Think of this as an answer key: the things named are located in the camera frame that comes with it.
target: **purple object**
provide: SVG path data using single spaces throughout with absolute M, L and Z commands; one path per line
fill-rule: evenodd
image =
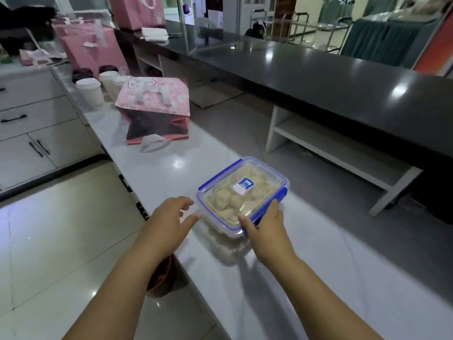
M 184 14 L 187 15 L 190 13 L 190 8 L 189 8 L 189 4 L 184 4 L 183 5 L 183 11 L 184 11 Z

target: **blue label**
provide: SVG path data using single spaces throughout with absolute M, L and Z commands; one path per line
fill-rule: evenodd
M 231 188 L 241 196 L 245 195 L 249 189 L 255 186 L 256 183 L 253 182 L 252 179 L 243 177 L 241 180 L 236 182 L 235 184 L 231 185 Z

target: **folded white towel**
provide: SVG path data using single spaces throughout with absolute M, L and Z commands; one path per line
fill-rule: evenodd
M 146 41 L 165 42 L 168 40 L 168 32 L 165 28 L 142 27 L 142 35 Z

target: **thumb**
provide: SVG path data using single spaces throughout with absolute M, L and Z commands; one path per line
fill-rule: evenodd
M 181 226 L 189 233 L 190 229 L 198 222 L 201 218 L 201 213 L 192 213 L 181 223 Z
M 249 237 L 253 236 L 255 234 L 255 232 L 258 231 L 255 228 L 255 225 L 253 224 L 253 222 L 250 220 L 250 218 L 248 218 L 244 215 L 239 215 L 237 218 L 239 219 L 239 223 L 241 223 L 241 226 L 243 226 L 244 229 L 246 230 L 247 235 Z

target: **black counter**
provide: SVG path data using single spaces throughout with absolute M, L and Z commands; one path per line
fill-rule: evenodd
M 185 25 L 167 45 L 134 43 L 291 112 L 314 119 L 420 168 L 453 158 L 453 81 L 403 68 Z M 180 33 L 178 22 L 167 31 Z

